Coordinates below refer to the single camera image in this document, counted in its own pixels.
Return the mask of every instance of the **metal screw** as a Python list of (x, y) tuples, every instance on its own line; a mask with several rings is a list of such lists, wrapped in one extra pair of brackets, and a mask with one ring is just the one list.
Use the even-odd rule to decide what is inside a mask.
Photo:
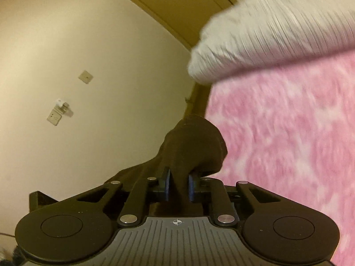
[(221, 223), (227, 224), (227, 223), (234, 222), (235, 218), (232, 215), (224, 214), (224, 215), (219, 215), (217, 220)]
[(120, 218), (121, 222), (123, 223), (127, 223), (127, 224), (130, 224), (130, 223), (134, 223), (138, 220), (137, 216), (136, 215), (132, 215), (132, 214), (127, 214), (127, 215), (123, 215), (121, 218)]

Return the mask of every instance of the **black cable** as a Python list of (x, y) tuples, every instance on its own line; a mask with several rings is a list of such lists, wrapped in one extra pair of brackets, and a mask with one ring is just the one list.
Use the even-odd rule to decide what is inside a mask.
[(8, 237), (13, 237), (13, 238), (15, 238), (15, 236), (14, 236), (14, 235), (10, 235), (10, 234), (6, 234), (6, 233), (2, 233), (2, 232), (0, 232), (0, 235), (4, 235), (4, 236), (8, 236)]

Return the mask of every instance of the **wall plate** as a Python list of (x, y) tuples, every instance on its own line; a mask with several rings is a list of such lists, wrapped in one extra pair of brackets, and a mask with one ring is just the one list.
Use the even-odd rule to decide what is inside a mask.
[(82, 80), (85, 84), (89, 84), (93, 77), (94, 76), (91, 75), (88, 71), (84, 71), (79, 76), (79, 79)]
[(56, 110), (53, 109), (52, 112), (49, 114), (47, 121), (51, 122), (54, 126), (57, 126), (61, 118), (61, 114), (59, 114)]

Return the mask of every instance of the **pink blanket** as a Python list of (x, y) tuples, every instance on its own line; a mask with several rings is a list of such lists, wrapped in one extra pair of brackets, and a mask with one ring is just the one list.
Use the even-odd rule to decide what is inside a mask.
[(206, 118), (228, 147), (227, 185), (247, 180), (339, 226), (332, 261), (355, 265), (355, 51), (247, 73), (212, 88)]

